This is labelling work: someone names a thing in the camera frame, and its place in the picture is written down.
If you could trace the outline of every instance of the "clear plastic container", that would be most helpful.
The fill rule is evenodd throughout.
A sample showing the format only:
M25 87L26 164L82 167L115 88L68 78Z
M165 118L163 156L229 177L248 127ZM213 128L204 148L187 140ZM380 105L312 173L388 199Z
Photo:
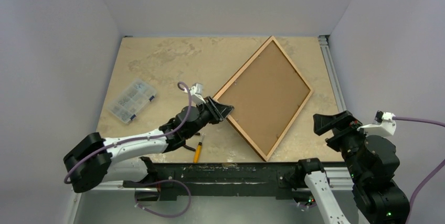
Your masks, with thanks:
M136 79L107 108L123 123L130 123L155 96L154 87Z

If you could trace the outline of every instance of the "white wall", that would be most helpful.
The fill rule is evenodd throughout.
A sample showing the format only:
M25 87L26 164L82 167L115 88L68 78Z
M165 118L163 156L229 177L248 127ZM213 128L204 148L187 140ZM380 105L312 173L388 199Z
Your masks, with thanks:
M105 0L125 35L330 34L351 0Z
M61 223L120 34L103 0L0 0L0 222Z
M376 110L445 121L444 0L352 0L330 36L346 106L363 122ZM445 129L399 122L396 182L411 196L444 158ZM443 223L445 170L420 192L410 223Z

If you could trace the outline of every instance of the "wooden frame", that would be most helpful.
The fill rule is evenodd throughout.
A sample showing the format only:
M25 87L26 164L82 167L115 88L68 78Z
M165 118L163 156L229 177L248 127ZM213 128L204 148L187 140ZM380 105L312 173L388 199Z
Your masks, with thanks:
M271 36L214 95L214 99L235 106L227 118L229 123L267 161L312 93L306 79Z

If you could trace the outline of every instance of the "wooden tabletop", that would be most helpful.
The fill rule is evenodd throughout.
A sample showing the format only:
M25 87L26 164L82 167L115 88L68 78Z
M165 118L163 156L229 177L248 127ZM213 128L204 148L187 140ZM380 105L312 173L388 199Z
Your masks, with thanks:
M187 105L187 95L176 87L204 85L204 96L213 96L263 44L267 37L167 37L123 38L108 86L97 131L102 137L120 137L149 132L166 123ZM270 162L297 161L318 157L321 161L342 161L340 153L326 146L331 135L313 133L312 115L338 113L326 65L315 37L278 37L314 93L277 147ZM157 90L156 98L136 117L124 124L107 110L107 105L136 78ZM228 122L201 130L205 142L199 159L205 162L262 162ZM196 147L199 137L187 140ZM192 162L194 152L180 148L165 154L148 155L155 162Z

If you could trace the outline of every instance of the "orange handle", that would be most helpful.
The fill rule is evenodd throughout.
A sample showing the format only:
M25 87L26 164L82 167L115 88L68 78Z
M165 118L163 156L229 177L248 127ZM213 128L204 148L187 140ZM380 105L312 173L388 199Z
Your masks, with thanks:
M202 143L198 144L196 147L195 157L193 158L193 163L198 163L199 155L201 154L201 148L203 147Z

